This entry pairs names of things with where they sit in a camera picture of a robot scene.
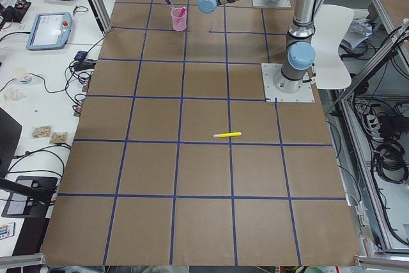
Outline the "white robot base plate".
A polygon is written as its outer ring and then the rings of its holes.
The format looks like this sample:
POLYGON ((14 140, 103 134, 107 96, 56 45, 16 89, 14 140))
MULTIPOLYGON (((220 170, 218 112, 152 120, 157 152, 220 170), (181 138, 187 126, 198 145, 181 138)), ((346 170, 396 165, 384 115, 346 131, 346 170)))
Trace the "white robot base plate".
POLYGON ((280 63, 262 63, 261 71, 266 102, 314 103, 314 94, 306 72, 299 81, 287 80, 280 63))

